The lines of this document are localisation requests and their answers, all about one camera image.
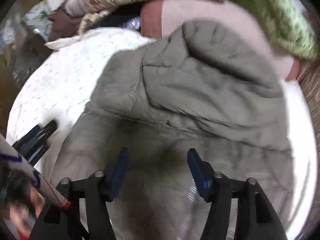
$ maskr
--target bolt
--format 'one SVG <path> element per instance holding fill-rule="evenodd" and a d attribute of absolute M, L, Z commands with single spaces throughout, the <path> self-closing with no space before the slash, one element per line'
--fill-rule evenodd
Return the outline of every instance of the bolt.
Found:
<path fill-rule="evenodd" d="M 216 178 L 220 179 L 220 178 L 223 177 L 223 174 L 222 174 L 220 171 L 216 171 L 216 172 L 214 173 L 214 176 L 215 176 Z"/>
<path fill-rule="evenodd" d="M 94 173 L 94 176 L 95 176 L 96 178 L 101 178 L 101 177 L 103 177 L 103 175 L 104 175 L 103 171 L 96 171 L 96 172 Z"/>
<path fill-rule="evenodd" d="M 60 180 L 61 184 L 66 185 L 70 182 L 69 178 L 63 178 L 62 180 Z"/>
<path fill-rule="evenodd" d="M 256 184 L 257 183 L 257 180 L 255 178 L 249 178 L 248 179 L 248 182 L 252 185 Z"/>

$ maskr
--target pink cushion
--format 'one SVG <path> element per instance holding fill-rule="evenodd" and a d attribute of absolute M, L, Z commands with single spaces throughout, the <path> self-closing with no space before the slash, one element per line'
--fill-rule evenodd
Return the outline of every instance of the pink cushion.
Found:
<path fill-rule="evenodd" d="M 280 46 L 271 46 L 257 20 L 244 8 L 230 1 L 157 0 L 141 10 L 141 32 L 150 38 L 170 35 L 186 20 L 194 18 L 221 22 L 257 53 L 264 56 L 279 78 L 296 79 L 299 60 Z"/>

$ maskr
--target gray fabric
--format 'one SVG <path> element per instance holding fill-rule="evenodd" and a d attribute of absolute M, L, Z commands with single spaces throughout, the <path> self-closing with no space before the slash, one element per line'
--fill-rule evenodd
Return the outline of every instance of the gray fabric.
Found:
<path fill-rule="evenodd" d="M 186 22 L 168 39 L 114 55 L 52 183 L 88 177 L 121 147 L 129 171 L 107 204 L 117 239 L 200 238 L 210 205 L 190 190 L 192 147 L 229 178 L 255 177 L 288 222 L 293 175 L 281 87 L 267 62 L 218 23 Z M 228 237 L 235 223 L 233 208 Z"/>

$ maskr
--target white cloth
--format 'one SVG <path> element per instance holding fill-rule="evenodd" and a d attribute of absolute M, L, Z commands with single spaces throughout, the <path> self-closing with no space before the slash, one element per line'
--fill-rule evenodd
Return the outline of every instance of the white cloth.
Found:
<path fill-rule="evenodd" d="M 58 130 L 36 168 L 50 179 L 61 145 L 90 100 L 104 66 L 121 49 L 151 42 L 137 32 L 119 28 L 90 30 L 83 36 L 47 44 L 58 49 L 27 80 L 9 116 L 7 141 L 13 144 L 38 123 L 55 118 Z M 309 213 L 317 178 L 316 143 L 308 106 L 297 82 L 281 82 L 288 112 L 288 137 L 294 158 L 295 188 L 288 240 L 301 231 Z"/>

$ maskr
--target white bed sheet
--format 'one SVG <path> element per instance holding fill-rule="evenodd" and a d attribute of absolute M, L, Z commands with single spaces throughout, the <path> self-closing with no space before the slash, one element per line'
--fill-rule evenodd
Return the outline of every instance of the white bed sheet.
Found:
<path fill-rule="evenodd" d="M 48 46 L 53 53 L 27 80 L 17 96 L 8 121 L 7 141 L 13 144 L 38 123 L 55 118 L 57 131 L 50 149 L 36 169 L 50 179 L 61 145 L 90 100 L 104 66 L 123 49 L 136 49 L 152 39 L 119 28 L 90 30 L 83 36 L 59 39 Z M 309 213 L 317 179 L 316 143 L 310 113 L 297 82 L 282 82 L 289 119 L 295 188 L 288 240 L 301 231 Z"/>

